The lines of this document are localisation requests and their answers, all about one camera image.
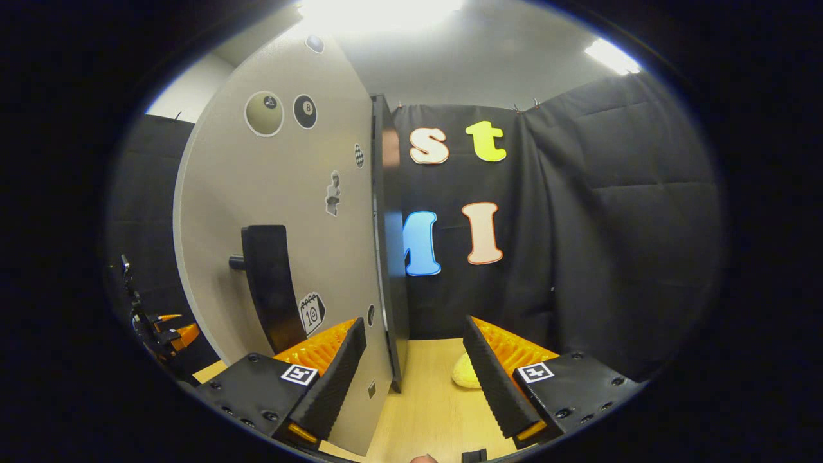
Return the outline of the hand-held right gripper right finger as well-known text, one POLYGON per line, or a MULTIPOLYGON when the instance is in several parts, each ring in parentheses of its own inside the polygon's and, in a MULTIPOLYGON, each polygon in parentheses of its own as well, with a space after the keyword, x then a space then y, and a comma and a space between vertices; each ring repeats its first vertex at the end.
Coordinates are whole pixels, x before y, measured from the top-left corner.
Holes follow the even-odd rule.
POLYGON ((578 433, 646 387, 587 352, 556 354, 474 316, 465 318, 462 343, 502 435, 518 450, 578 433))

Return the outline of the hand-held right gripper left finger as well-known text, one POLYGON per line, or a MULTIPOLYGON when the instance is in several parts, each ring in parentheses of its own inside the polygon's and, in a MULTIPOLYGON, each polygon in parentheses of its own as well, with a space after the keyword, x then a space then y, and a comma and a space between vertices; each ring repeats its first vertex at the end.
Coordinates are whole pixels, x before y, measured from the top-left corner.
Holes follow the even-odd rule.
POLYGON ((361 317, 276 356, 248 354, 196 388, 218 413, 269 439, 318 450, 338 420, 366 350, 361 317))

